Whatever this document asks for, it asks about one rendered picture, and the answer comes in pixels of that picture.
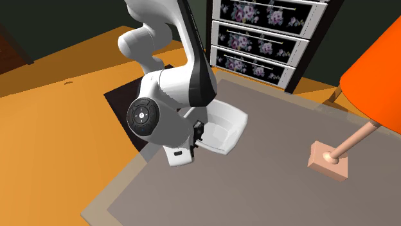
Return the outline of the white square bowl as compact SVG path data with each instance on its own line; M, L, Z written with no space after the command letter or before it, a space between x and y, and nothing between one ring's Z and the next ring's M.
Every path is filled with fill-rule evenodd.
M192 125L198 121L204 124L204 131L195 144L222 155L236 146L248 120L245 112L217 99L206 107L192 107L184 117Z

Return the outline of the dark robot stand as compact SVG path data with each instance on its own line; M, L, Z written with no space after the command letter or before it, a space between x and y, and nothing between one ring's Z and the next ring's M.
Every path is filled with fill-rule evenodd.
M131 143L138 152L140 152L148 143L140 139L130 130L127 123L127 111L130 104L138 97L143 76L144 74L140 75L139 78L104 94L105 99L120 122L120 125L123 127L126 135L129 137Z

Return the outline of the grey table with beige rim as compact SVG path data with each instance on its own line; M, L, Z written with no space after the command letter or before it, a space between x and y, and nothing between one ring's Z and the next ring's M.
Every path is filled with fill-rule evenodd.
M401 135L380 128L338 182L307 166L366 120L225 71L218 96L249 116L235 148L170 167L149 144L82 211L90 226L401 226Z

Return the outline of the floral chest of drawers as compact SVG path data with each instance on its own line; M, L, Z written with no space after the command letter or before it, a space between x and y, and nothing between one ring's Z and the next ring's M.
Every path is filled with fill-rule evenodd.
M344 0L206 0L210 65L293 93Z

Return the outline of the orange shade table lamp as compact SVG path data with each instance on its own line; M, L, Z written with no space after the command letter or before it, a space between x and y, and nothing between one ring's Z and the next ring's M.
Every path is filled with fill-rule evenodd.
M370 120L336 148L312 143L308 167L342 182L350 148L381 126L401 135L401 16L341 76L339 88Z

